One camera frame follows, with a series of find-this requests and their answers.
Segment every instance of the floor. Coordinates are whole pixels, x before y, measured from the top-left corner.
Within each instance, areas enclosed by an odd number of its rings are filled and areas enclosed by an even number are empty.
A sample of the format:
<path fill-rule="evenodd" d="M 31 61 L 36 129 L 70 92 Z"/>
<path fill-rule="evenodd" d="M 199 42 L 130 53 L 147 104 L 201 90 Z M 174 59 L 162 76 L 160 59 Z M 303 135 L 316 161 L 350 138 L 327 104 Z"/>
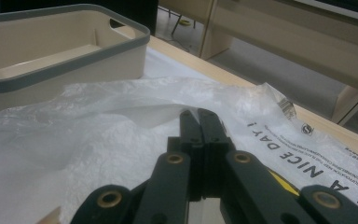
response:
<path fill-rule="evenodd" d="M 160 8 L 156 37 L 197 55 L 203 25 L 196 22 L 196 27 L 193 28 L 191 19 L 183 17 L 182 20 L 189 21 L 190 24 L 177 25 L 172 35 L 178 16 L 174 12 L 170 16 L 168 10 Z M 208 62 L 254 84 L 267 82 L 295 104 L 326 119 L 331 118 L 337 96 L 345 87 L 334 79 L 239 39 L 234 39 L 228 50 L 212 57 Z M 358 113 L 344 127 L 358 133 Z"/>

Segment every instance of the plastic bag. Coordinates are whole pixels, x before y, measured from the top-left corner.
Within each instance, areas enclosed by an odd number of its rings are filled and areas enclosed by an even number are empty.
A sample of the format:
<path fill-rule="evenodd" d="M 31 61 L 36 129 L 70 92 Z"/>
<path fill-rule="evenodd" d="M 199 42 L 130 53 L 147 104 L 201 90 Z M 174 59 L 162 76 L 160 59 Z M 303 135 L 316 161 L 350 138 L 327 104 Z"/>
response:
<path fill-rule="evenodd" d="M 0 223 L 35 223 L 59 205 L 68 223 L 98 187 L 136 187 L 179 135 L 179 114 L 198 107 L 220 117 L 237 150 L 297 189 L 322 184 L 358 202 L 358 155 L 304 127 L 269 85 L 167 77 L 75 84 L 50 102 L 0 112 Z"/>

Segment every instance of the chair leg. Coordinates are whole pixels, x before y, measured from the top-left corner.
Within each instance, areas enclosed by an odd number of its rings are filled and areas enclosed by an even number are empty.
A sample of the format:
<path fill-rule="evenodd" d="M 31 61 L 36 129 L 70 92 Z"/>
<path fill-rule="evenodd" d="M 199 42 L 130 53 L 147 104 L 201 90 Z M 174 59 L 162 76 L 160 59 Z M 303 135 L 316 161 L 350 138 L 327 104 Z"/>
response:
<path fill-rule="evenodd" d="M 173 27 L 173 30 L 172 30 L 171 35 L 173 35 L 173 33 L 175 33 L 176 27 L 178 26 L 180 19 L 182 19 L 182 15 L 180 15 L 180 16 L 178 17 L 178 21 L 176 22 L 175 27 Z"/>

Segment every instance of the white plastic bag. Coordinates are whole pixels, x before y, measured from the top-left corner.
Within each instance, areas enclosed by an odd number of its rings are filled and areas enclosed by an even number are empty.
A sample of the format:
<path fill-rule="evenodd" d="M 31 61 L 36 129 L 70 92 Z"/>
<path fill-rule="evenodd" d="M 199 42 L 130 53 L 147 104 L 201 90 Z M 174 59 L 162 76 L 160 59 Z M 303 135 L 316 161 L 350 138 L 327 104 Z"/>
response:
<path fill-rule="evenodd" d="M 59 205 L 68 223 L 98 187 L 136 187 L 167 137 L 179 135 L 179 114 L 197 107 L 220 117 L 237 150 L 296 188 L 322 184 L 358 202 L 358 156 L 324 133 L 310 135 L 269 85 L 167 77 L 75 84 L 50 102 L 0 112 L 0 223 L 35 223 Z"/>

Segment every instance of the plastic container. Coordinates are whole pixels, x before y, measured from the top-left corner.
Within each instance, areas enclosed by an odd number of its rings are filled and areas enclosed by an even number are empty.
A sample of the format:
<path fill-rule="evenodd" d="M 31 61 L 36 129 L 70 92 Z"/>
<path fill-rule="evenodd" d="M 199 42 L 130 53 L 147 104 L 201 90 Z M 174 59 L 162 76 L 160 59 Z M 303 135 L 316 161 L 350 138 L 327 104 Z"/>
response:
<path fill-rule="evenodd" d="M 104 7 L 0 15 L 0 110 L 52 99 L 71 83 L 138 78 L 146 27 Z"/>

